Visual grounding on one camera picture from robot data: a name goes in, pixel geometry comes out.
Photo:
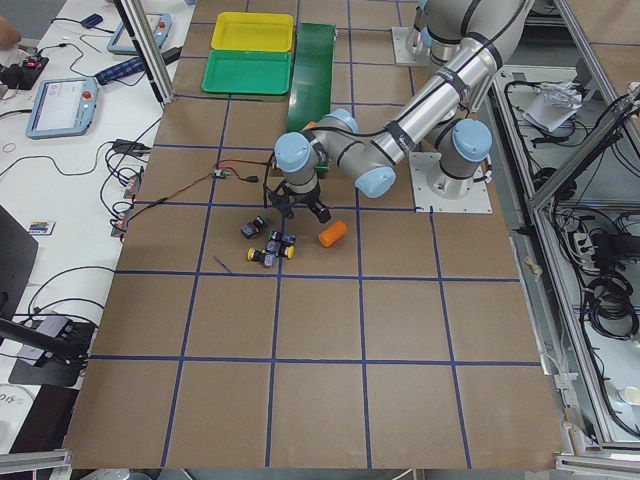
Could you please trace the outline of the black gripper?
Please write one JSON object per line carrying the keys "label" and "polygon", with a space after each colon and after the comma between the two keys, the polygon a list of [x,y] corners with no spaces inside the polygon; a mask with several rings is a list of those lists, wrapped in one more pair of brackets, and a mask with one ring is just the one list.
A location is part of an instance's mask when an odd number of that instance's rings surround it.
{"label": "black gripper", "polygon": [[309,208],[321,224],[331,220],[329,208],[320,201],[321,188],[319,183],[307,193],[294,192],[285,180],[281,181],[274,189],[264,185],[263,190],[264,206],[275,208],[284,219],[292,219],[294,217],[293,205],[302,203]]}

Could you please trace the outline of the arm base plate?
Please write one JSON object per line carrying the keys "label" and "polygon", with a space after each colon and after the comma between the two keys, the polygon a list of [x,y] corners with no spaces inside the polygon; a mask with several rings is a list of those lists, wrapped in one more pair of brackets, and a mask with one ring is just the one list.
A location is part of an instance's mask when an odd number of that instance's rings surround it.
{"label": "arm base plate", "polygon": [[393,27],[391,30],[394,60],[399,66],[427,66],[432,38],[426,27]]}
{"label": "arm base plate", "polygon": [[415,152],[409,169],[415,210],[419,213],[491,214],[492,207],[482,167],[467,179],[447,176],[440,165],[441,154]]}

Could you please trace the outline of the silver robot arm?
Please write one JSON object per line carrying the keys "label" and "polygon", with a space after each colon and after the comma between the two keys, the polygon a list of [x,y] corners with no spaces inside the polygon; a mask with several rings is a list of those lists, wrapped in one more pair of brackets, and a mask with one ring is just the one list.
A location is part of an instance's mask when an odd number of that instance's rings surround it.
{"label": "silver robot arm", "polygon": [[271,160],[283,179],[263,189],[264,205],[290,219],[293,205],[302,203],[328,222],[316,173],[323,160],[335,162],[365,196],[384,195],[396,180],[395,166],[428,133],[449,123],[472,90],[510,58],[531,7],[529,1],[419,2],[414,26],[431,41],[432,70],[425,85],[378,131],[360,132],[348,111],[336,109],[311,127],[280,136]]}
{"label": "silver robot arm", "polygon": [[419,1],[414,25],[431,39],[430,60],[443,65],[460,48],[471,17],[479,6],[472,0]]}

